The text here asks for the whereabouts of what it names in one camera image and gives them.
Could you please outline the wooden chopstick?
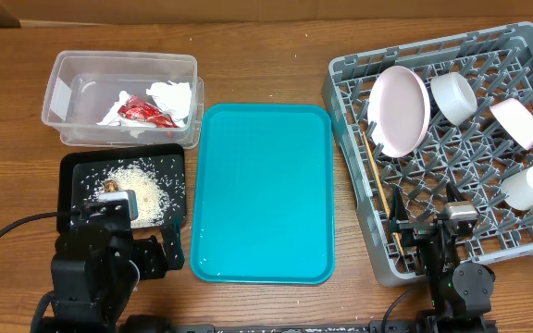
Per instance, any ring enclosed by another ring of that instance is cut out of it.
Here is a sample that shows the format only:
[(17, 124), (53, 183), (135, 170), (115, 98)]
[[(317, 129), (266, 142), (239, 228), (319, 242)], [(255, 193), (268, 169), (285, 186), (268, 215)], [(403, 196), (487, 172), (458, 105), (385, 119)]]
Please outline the wooden chopstick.
[(367, 152), (367, 158), (368, 158), (368, 162), (369, 162), (369, 165), (371, 167), (371, 171), (373, 173), (373, 177), (374, 177), (374, 180), (376, 182), (376, 185), (377, 185), (377, 188), (378, 188), (378, 196), (379, 196), (379, 199), (381, 200), (381, 203), (382, 203), (382, 206), (383, 206), (383, 209), (384, 209), (384, 213), (385, 213), (385, 216), (386, 216), (386, 219), (388, 221), (387, 223), (387, 231), (393, 241), (393, 243), (395, 244), (400, 256), (404, 256), (404, 250), (403, 250), (403, 247), (401, 245), (401, 242), (400, 242), (400, 239), (398, 238), (400, 235), (396, 232), (391, 232), (390, 231), (390, 207), (388, 205), (388, 202), (387, 202), (387, 199), (386, 199), (386, 195), (384, 193), (384, 190), (383, 190), (383, 187), (382, 187), (382, 183), (381, 183), (381, 180), (380, 180), (380, 177), (379, 177), (379, 173), (378, 173), (378, 167), (376, 165), (376, 162), (375, 162), (375, 159), (373, 157), (373, 154), (372, 154), (372, 150), (370, 148), (370, 145), (369, 145), (369, 141), (368, 139), (366, 138), (365, 140), (365, 147), (366, 147), (366, 152)]

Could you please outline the gold foil wrapper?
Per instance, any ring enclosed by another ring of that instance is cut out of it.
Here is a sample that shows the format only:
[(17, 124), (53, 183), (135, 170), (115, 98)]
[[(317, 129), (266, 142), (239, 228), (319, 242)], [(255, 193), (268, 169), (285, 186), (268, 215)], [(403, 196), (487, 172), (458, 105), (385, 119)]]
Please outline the gold foil wrapper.
[(104, 192), (115, 192), (115, 191), (119, 191), (118, 184), (112, 179), (106, 180), (104, 182)]

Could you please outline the cooked white rice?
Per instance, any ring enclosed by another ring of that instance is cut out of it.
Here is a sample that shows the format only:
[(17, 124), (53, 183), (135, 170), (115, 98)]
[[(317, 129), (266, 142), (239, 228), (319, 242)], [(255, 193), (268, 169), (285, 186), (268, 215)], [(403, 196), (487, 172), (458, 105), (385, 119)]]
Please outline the cooked white rice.
[(114, 181), (121, 191), (134, 191), (138, 218), (133, 228), (181, 225), (187, 215), (184, 159), (179, 154), (78, 164), (73, 168), (73, 206), (95, 201)]

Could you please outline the white cup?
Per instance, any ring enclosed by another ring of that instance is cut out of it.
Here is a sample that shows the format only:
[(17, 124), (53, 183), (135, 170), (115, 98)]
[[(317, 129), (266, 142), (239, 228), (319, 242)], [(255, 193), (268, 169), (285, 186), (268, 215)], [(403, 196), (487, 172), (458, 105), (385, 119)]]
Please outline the white cup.
[(500, 187), (505, 194), (505, 202), (516, 210), (529, 210), (533, 207), (533, 166), (505, 179)]

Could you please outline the grey bowl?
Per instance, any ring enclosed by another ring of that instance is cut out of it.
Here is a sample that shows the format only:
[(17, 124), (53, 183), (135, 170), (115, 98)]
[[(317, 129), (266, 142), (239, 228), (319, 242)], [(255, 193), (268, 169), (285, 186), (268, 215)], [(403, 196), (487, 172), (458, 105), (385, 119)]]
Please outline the grey bowl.
[(437, 107), (454, 126), (461, 125), (477, 111), (474, 90), (458, 72), (432, 79), (430, 88)]

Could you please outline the small white plate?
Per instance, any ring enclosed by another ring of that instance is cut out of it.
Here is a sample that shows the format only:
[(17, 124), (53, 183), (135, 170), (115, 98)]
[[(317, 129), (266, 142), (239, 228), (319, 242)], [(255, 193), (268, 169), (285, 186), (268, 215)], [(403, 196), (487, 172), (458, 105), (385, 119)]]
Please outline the small white plate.
[(490, 112), (502, 128), (524, 150), (533, 146), (533, 115), (514, 98), (490, 107)]

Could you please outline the large white plate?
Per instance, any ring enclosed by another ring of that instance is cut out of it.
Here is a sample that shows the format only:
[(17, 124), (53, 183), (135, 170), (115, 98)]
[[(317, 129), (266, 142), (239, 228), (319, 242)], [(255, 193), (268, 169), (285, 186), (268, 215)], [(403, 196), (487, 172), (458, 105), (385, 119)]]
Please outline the large white plate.
[(399, 158), (423, 141), (430, 119), (425, 83), (411, 69), (392, 66), (375, 80), (368, 99), (367, 120), (375, 122), (371, 138), (381, 152)]

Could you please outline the red snack wrapper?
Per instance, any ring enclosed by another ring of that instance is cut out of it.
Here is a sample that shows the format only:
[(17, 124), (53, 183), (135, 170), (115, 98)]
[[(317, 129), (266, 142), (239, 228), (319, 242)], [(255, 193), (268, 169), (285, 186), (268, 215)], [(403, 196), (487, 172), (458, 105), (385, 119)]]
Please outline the red snack wrapper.
[(170, 116), (164, 115), (159, 108), (132, 96), (118, 110), (118, 114), (128, 120), (146, 122), (159, 128), (176, 128), (177, 125)]

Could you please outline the white tissue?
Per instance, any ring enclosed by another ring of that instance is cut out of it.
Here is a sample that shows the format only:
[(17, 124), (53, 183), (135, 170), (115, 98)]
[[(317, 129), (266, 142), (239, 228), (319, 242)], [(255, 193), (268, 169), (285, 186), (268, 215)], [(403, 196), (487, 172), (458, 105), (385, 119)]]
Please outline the white tissue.
[[(176, 128), (159, 128), (154, 124), (128, 120), (118, 114), (118, 110), (129, 98), (137, 96), (156, 106), (177, 125)], [(166, 130), (171, 136), (174, 131), (184, 130), (191, 115), (192, 86), (188, 82), (143, 81), (130, 82), (118, 89), (118, 99), (109, 106), (98, 126), (126, 128), (131, 137), (137, 139), (146, 131)]]

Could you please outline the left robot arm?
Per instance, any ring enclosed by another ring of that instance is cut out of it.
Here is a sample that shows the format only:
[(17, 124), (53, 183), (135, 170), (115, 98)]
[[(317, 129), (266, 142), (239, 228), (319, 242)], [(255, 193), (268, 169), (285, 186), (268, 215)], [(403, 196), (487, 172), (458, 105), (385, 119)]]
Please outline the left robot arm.
[(134, 191), (105, 192), (71, 213), (69, 227), (56, 239), (54, 288), (39, 300), (31, 331), (171, 331), (162, 316), (138, 314), (124, 324), (118, 321), (139, 282), (163, 278), (184, 265), (181, 223), (161, 226), (160, 239), (136, 240), (131, 223), (137, 216)]

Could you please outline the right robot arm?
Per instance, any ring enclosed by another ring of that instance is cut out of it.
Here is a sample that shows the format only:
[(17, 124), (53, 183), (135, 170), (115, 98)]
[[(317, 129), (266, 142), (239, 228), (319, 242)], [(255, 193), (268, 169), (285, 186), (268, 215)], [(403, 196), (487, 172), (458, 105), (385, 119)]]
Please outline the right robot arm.
[(419, 311), (413, 321), (390, 322), (393, 309), (417, 290), (403, 293), (382, 317), (380, 330), (396, 327), (405, 332), (495, 332), (496, 324), (484, 314), (491, 310), (495, 274), (487, 266), (462, 262), (456, 242), (473, 234), (478, 220), (476, 207), (457, 188), (446, 186), (448, 202), (430, 222), (408, 220), (401, 191), (392, 189), (390, 231), (396, 233), (401, 249), (416, 248), (427, 277), (433, 307)]

